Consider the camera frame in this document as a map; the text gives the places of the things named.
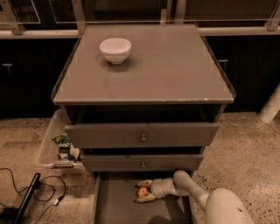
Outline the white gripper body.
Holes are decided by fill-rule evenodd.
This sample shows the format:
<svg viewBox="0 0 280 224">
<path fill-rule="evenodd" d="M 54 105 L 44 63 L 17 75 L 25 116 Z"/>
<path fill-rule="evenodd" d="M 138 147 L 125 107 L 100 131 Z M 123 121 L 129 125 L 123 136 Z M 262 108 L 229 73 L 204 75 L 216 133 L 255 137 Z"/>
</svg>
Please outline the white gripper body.
<svg viewBox="0 0 280 224">
<path fill-rule="evenodd" d="M 173 183 L 172 178 L 157 178 L 151 182 L 151 193 L 158 199 L 167 195 L 178 195 L 178 191 Z"/>
</svg>

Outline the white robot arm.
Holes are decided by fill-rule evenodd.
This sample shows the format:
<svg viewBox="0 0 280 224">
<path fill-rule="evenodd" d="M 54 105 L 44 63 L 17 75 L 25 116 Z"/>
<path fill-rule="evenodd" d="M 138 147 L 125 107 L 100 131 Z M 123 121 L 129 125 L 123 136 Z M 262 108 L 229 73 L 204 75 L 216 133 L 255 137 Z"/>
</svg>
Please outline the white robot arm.
<svg viewBox="0 0 280 224">
<path fill-rule="evenodd" d="M 140 203 L 167 195 L 191 196 L 205 212 L 206 224 L 255 224 L 234 192 L 226 188 L 208 192 L 182 170 L 175 171 L 171 178 L 146 179 L 136 185 L 139 187 L 136 200 Z"/>
</svg>

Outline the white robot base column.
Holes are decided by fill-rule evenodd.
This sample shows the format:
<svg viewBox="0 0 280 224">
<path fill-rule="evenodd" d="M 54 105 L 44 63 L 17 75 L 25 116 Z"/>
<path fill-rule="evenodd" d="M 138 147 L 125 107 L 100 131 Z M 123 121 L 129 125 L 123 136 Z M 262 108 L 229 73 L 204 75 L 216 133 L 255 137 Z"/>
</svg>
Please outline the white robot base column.
<svg viewBox="0 0 280 224">
<path fill-rule="evenodd" d="M 259 118 L 264 123 L 270 123 L 273 121 L 277 113 L 280 111 L 280 83 L 276 87 L 273 94 L 270 96 L 268 101 L 265 103 L 261 112 L 259 113 Z"/>
</svg>

